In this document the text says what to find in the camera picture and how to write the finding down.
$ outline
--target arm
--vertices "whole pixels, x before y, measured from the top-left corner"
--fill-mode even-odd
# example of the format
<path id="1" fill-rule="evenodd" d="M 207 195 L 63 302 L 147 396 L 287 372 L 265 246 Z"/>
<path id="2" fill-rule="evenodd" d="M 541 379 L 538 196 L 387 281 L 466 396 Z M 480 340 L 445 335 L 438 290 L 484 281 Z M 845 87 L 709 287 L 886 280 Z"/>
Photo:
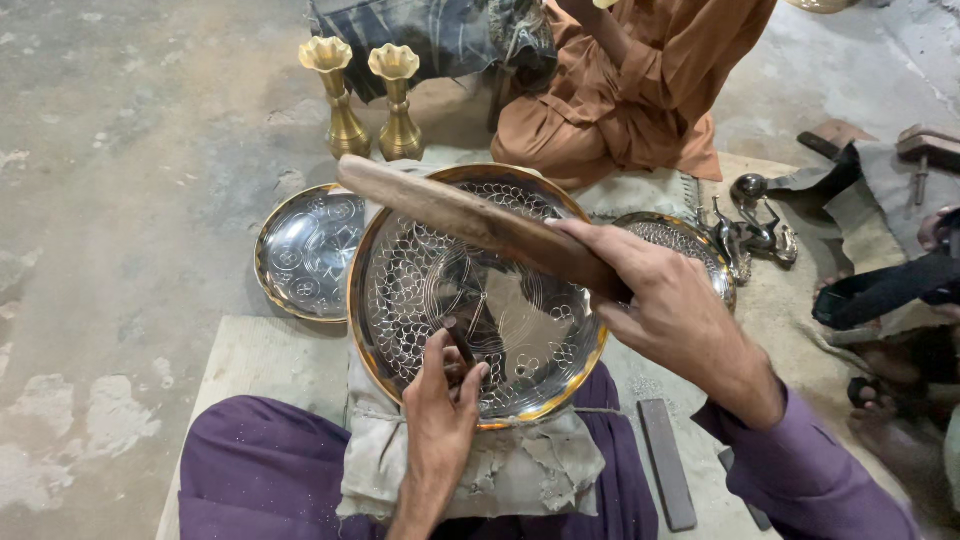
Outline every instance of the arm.
<path id="1" fill-rule="evenodd" d="M 467 455 L 480 413 L 480 381 L 490 364 L 480 362 L 467 373 L 459 392 L 450 393 L 444 365 L 466 364 L 446 330 L 423 348 L 423 366 L 403 391 L 406 408 L 407 474 L 400 485 L 388 540 L 427 538 L 444 516 L 446 504 L 467 466 Z"/>
<path id="2" fill-rule="evenodd" d="M 747 429 L 717 405 L 693 421 L 733 447 L 731 493 L 765 511 L 784 538 L 918 538 L 909 514 L 827 432 L 804 400 L 785 388 L 783 418 Z"/>
<path id="3" fill-rule="evenodd" d="M 596 9 L 590 0 L 558 0 L 558 4 L 610 57 L 619 71 L 615 84 L 621 100 L 673 110 L 691 93 L 702 91 L 704 84 L 719 91 L 724 81 L 709 80 L 710 70 L 725 56 L 732 67 L 750 52 L 776 3 L 678 0 L 662 49 L 630 37 L 610 12 Z"/>
<path id="4" fill-rule="evenodd" d="M 556 227 L 587 244 L 630 286 L 628 307 L 594 297 L 616 338 L 699 386 L 694 420 L 736 460 L 731 492 L 766 511 L 785 538 L 918 538 L 908 514 L 819 424 L 737 326 L 706 268 L 616 227 Z"/>

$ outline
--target wooden handle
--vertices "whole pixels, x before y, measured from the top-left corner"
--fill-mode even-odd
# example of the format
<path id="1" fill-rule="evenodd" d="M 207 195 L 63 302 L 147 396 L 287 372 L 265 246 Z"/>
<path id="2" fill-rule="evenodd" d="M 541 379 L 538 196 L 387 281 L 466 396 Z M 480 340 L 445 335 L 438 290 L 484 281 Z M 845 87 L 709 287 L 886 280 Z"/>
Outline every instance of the wooden handle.
<path id="1" fill-rule="evenodd" d="M 540 221 L 466 193 L 356 156 L 343 156 L 337 182 L 434 229 L 541 272 L 630 302 L 633 291 L 587 246 Z"/>

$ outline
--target orange kurta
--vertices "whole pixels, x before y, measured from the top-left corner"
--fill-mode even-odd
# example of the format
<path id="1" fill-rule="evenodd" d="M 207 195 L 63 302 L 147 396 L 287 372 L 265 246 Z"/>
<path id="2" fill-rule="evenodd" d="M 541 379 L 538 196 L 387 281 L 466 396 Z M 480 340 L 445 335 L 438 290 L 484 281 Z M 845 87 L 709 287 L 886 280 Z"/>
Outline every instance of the orange kurta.
<path id="1" fill-rule="evenodd" d="M 550 87 L 504 108 L 493 158 L 568 189 L 616 168 L 667 167 L 720 181 L 709 110 L 754 47 L 776 0 L 621 0 L 613 17 L 635 40 L 617 69 L 554 0 L 559 67 Z"/>

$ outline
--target silver plate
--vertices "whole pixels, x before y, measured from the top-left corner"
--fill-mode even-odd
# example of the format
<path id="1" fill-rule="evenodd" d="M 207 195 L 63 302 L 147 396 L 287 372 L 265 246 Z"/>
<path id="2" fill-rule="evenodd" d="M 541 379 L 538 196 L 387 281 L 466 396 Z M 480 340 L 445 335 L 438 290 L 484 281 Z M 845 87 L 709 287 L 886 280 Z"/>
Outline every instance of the silver plate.
<path id="1" fill-rule="evenodd" d="M 465 165 L 430 178 L 534 219 L 586 218 L 565 193 L 505 165 Z M 480 428 L 530 421 L 568 399 L 593 369 L 607 330 L 589 292 L 382 210 L 349 280 L 350 321 L 365 363 L 400 403 L 427 337 L 455 315 L 491 372 Z"/>
<path id="2" fill-rule="evenodd" d="M 254 251 L 256 276 L 267 296 L 304 319 L 346 321 L 347 274 L 363 236 L 364 208 L 359 195 L 327 184 L 274 210 Z"/>
<path id="3" fill-rule="evenodd" d="M 676 217 L 656 212 L 627 214 L 613 224 L 652 244 L 702 261 L 713 282 L 713 290 L 724 300 L 730 311 L 736 307 L 736 286 L 730 266 L 703 232 Z"/>

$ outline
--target black cloth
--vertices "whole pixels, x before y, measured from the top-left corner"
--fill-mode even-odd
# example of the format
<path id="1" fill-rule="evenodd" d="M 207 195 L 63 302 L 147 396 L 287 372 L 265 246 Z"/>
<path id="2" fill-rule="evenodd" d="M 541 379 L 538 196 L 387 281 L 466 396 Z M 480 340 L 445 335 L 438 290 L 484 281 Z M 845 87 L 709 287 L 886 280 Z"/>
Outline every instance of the black cloth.
<path id="1" fill-rule="evenodd" d="M 524 90 L 547 85 L 557 49 L 540 0 L 310 0 L 310 33 L 336 36 L 353 50 L 344 70 L 364 103 L 387 95 L 367 66 L 370 51 L 409 45 L 420 57 L 410 81 L 463 77 L 495 62 L 516 69 Z"/>

